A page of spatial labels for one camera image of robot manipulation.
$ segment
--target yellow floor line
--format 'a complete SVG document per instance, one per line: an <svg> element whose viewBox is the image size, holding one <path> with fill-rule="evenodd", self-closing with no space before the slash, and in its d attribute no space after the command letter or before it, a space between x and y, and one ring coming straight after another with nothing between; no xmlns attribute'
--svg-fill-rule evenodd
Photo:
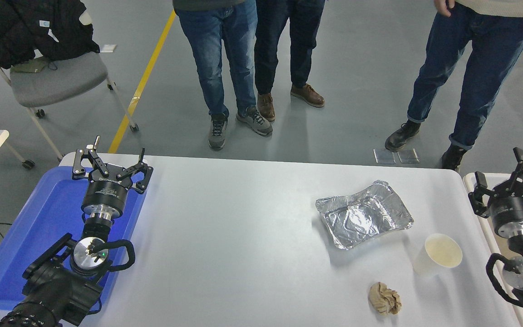
<svg viewBox="0 0 523 327"><path fill-rule="evenodd" d="M151 77L151 73L154 68L154 64L156 63L158 55L160 54L160 51L163 48L164 40L167 39L168 32L170 31L171 26L173 25L175 16L176 15L173 10L171 12L171 15L168 17L168 21L167 21L167 24L164 26L163 33L160 35L160 38L158 39L156 47L154 48L153 54L151 56L151 60L149 60L149 64L147 65L147 68L145 69L143 77L141 78L141 81L138 84L137 91L135 91L133 99L130 101L130 104L128 105L128 113L131 116L133 115L134 110L137 109L137 103L141 99L141 95L143 94L143 91L145 89L145 86L147 85L147 81L149 80L149 77ZM118 131L116 132L116 135L114 136L114 139L112 140L112 144L110 145L110 148L108 149L108 153L116 153L116 151L118 151L118 147L120 146L120 143L122 142L122 138L124 137L124 133L126 132L127 129L128 129L128 118L127 118L127 116L124 116L124 118L122 118L122 122L120 122L120 127L118 127Z"/></svg>

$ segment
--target white paper cup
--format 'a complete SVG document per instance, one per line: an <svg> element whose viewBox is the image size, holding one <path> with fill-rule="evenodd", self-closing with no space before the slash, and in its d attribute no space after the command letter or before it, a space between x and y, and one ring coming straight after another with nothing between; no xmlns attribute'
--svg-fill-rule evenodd
<svg viewBox="0 0 523 327"><path fill-rule="evenodd" d="M457 267L463 259L461 248L445 234L431 234L413 261L413 269L424 277L432 277Z"/></svg>

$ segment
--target crumpled paper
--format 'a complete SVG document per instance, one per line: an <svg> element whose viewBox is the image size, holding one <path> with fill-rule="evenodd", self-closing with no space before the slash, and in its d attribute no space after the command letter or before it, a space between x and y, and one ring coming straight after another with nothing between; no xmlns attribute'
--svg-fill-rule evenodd
<svg viewBox="0 0 523 327"><path fill-rule="evenodd" d="M399 294L381 282L372 284L369 291L369 302L381 315L389 313L396 315L402 306Z"/></svg>

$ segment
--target black jacket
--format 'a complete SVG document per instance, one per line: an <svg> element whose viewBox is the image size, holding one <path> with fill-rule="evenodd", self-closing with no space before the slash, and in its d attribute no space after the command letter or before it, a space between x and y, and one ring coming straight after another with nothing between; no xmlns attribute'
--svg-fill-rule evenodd
<svg viewBox="0 0 523 327"><path fill-rule="evenodd" d="M35 57L37 48L51 60L100 52L92 25L82 25L80 0L0 0L0 67Z"/></svg>
<svg viewBox="0 0 523 327"><path fill-rule="evenodd" d="M0 67L10 68L35 57L27 26L5 0L0 0Z"/></svg>

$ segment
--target gray sneaker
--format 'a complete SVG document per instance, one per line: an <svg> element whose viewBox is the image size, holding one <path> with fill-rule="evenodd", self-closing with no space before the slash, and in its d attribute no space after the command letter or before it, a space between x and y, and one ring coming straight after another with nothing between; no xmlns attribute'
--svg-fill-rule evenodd
<svg viewBox="0 0 523 327"><path fill-rule="evenodd" d="M236 114L237 120L248 124L259 135L269 135L274 129L271 128L270 122L263 118L255 106L247 108L245 117L241 117L239 113Z"/></svg>
<svg viewBox="0 0 523 327"><path fill-rule="evenodd" d="M211 115L211 128L209 129L209 147L219 151L225 145L225 130L227 117L224 114Z"/></svg>

